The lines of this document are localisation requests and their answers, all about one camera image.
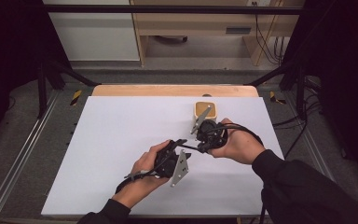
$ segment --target black jacket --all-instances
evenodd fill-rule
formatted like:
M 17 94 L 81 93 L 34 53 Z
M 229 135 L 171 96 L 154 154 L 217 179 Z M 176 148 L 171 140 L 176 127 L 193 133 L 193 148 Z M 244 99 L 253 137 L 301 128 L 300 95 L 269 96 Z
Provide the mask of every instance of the black jacket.
M 266 150 L 252 167 L 264 182 L 261 198 L 274 224 L 358 223 L 358 202 L 306 163 L 283 161 Z M 124 223 L 129 213 L 109 200 L 101 212 L 88 213 L 78 223 Z

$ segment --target tripod leg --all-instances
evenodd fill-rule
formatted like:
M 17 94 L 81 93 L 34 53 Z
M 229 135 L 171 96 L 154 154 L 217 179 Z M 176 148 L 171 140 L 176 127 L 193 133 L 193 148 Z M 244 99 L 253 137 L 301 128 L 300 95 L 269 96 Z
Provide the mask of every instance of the tripod leg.
M 289 69 L 290 67 L 292 66 L 292 63 L 289 62 L 289 63 L 285 63 L 281 66 L 279 66 L 278 68 L 270 71 L 269 73 L 267 73 L 266 75 L 256 79 L 255 81 L 249 83 L 249 84 L 244 84 L 245 86 L 254 86 L 254 87 L 257 87 L 261 84 L 263 84 L 264 82 L 270 80 L 271 78 L 273 77 L 276 77 L 277 75 L 280 75 L 280 74 L 283 74 L 287 71 L 287 69 Z
M 55 61 L 50 61 L 49 64 L 54 67 L 55 69 L 59 70 L 60 72 L 63 72 L 79 81 L 81 81 L 82 83 L 88 85 L 88 86 L 98 86 L 98 85 L 101 85 L 101 83 L 97 83 L 97 82 L 93 82 L 91 80 L 89 80 L 88 78 L 86 77 L 83 77 L 81 76 L 80 74 L 74 72 L 72 69 L 70 68 L 67 68 L 65 66 L 63 66 L 62 64 L 60 63 L 57 63 Z

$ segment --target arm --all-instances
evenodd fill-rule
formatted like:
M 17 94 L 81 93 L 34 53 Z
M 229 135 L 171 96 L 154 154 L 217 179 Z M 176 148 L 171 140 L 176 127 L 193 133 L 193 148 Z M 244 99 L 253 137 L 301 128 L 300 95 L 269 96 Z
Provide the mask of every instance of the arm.
M 275 224 L 358 223 L 358 202 L 336 183 L 304 162 L 281 160 L 249 133 L 229 130 L 227 143 L 209 153 L 252 164 L 264 182 L 262 201 Z
M 148 152 L 133 164 L 131 173 L 135 174 L 142 170 L 151 170 L 154 167 L 157 152 L 168 145 L 170 141 L 165 141 L 153 146 Z M 77 223 L 79 224 L 113 224 L 124 223 L 133 208 L 138 202 L 149 195 L 153 190 L 165 184 L 169 178 L 156 178 L 146 176 L 137 179 L 126 185 L 120 192 L 113 195 L 112 199 L 104 206 L 99 213 L 88 213 Z

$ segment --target gray floor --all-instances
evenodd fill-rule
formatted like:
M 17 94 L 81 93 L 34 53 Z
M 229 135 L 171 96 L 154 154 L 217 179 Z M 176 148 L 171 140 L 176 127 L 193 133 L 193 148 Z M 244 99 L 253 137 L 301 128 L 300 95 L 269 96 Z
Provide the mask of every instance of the gray floor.
M 103 83 L 199 83 L 199 84 L 243 84 L 267 73 L 275 65 L 260 67 L 250 65 L 245 46 L 238 38 L 190 37 L 188 42 L 177 43 L 171 40 L 152 39 L 147 54 L 147 64 L 140 67 L 134 63 L 74 63 L 77 71 L 95 81 Z M 216 46 L 209 50 L 207 46 Z M 92 88 L 79 84 L 65 76 L 67 85 L 64 91 L 54 91 L 59 97 L 48 118 L 43 132 L 38 136 L 28 161 L 23 167 L 16 186 L 2 208 L 0 218 L 35 218 L 40 216 L 46 200 L 46 192 L 51 187 L 62 158 L 71 140 L 71 132 L 82 108 L 91 94 Z M 269 92 L 275 91 L 278 99 L 292 102 L 291 91 L 280 92 L 274 78 L 258 88 L 264 97 L 272 123 L 290 119 L 295 114 L 290 104 L 281 105 L 269 100 Z M 70 106 L 76 90 L 83 93 L 75 106 Z M 14 106 L 6 112 L 0 125 L 0 185 L 21 150 L 36 122 L 38 112 L 37 85 L 30 82 L 11 93 Z M 317 101 L 310 98 L 310 103 Z M 297 123 L 288 124 L 288 129 L 276 130 L 283 153 L 292 145 L 299 134 Z M 310 113 L 307 130 L 297 142 L 288 160 L 302 160 L 319 169 L 320 161 L 312 154 L 315 148 L 325 162 L 327 171 L 335 181 L 358 201 L 358 165 L 355 161 L 341 158 L 340 147 L 328 122 L 319 113 L 319 108 Z

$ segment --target white table surface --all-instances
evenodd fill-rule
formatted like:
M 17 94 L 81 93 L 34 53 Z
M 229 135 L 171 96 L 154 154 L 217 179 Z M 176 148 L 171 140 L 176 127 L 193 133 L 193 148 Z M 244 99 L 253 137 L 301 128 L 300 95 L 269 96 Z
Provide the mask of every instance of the white table surface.
M 264 101 L 260 97 L 91 96 L 77 124 L 42 211 L 44 216 L 78 217 L 99 212 L 117 185 L 151 146 L 187 139 L 194 104 L 214 102 L 217 120 L 230 118 L 258 134 L 282 158 Z M 261 179 L 250 165 L 214 159 L 191 149 L 189 173 L 170 182 L 131 210 L 133 217 L 239 217 L 261 211 Z

